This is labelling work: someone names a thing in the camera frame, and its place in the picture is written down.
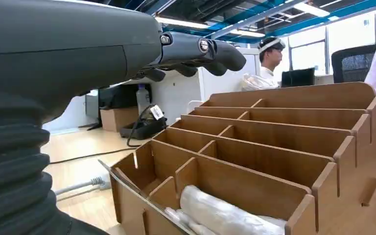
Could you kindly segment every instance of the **wooden organizer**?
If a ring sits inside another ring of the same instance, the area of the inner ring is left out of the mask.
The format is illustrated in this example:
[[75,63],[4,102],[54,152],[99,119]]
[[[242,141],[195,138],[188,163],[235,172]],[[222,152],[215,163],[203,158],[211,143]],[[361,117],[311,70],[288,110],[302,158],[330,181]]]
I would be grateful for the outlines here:
[[342,83],[213,94],[112,171],[132,186],[112,183],[130,235],[184,234],[132,190],[179,209],[187,185],[286,220],[285,235],[376,235],[376,93]]

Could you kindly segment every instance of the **plastic bottle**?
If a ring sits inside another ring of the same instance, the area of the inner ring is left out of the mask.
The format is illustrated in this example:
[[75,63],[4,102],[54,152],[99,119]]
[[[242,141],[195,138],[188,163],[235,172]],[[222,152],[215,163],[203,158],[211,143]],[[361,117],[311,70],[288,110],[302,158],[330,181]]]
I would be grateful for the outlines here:
[[136,92],[136,100],[138,101],[140,115],[143,110],[150,105],[149,92],[145,89],[145,84],[139,84],[139,90]]

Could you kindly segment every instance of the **white headband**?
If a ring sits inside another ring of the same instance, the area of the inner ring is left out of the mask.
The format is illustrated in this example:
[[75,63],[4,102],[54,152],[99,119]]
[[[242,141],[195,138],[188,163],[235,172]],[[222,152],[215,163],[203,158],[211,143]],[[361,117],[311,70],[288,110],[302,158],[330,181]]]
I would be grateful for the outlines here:
[[268,44],[264,45],[262,48],[258,50],[259,53],[262,53],[263,51],[267,50],[269,47],[274,46],[275,44],[280,43],[284,47],[284,43],[281,41],[280,38],[276,38],[275,40],[269,42]]

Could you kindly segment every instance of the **office desk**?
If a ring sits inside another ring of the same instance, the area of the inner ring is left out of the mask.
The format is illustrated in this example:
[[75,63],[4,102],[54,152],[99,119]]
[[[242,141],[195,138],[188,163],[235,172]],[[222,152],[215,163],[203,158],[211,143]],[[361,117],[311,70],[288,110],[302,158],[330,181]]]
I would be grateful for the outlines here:
[[[140,144],[143,141],[132,141],[132,143]],[[101,129],[87,132],[83,129],[76,133],[51,136],[50,142],[42,148],[42,151],[49,154],[53,162],[126,147],[126,140],[121,138],[118,133],[107,132]],[[45,171],[52,175],[52,189],[57,190],[105,173],[106,170],[98,163],[97,159],[101,159],[108,165],[113,165],[130,152],[125,151],[49,165]],[[79,189],[72,193],[65,193],[62,196],[65,197],[89,188],[91,187]],[[104,191],[96,190],[66,199],[58,202],[57,206],[69,215],[99,227],[111,235],[124,235],[121,227],[116,222],[110,189]]]

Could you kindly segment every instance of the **window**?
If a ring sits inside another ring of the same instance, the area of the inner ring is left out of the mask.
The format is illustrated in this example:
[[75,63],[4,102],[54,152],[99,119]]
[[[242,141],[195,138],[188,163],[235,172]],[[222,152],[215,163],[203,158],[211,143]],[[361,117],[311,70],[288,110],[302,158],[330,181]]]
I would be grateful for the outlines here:
[[[329,57],[336,51],[376,43],[375,12],[328,25]],[[330,74],[332,62],[329,60]]]
[[325,42],[293,48],[291,53],[294,70],[315,68],[315,75],[327,73],[325,67]]
[[274,78],[276,81],[282,80],[282,73],[284,71],[289,71],[290,62],[289,62],[289,43],[287,37],[281,38],[281,40],[286,44],[286,47],[282,51],[282,61],[281,63],[275,68],[273,72]]
[[325,26],[290,35],[290,47],[298,47],[325,39]]
[[315,75],[327,73],[325,30],[325,26],[321,26],[289,37],[293,70],[315,68]]

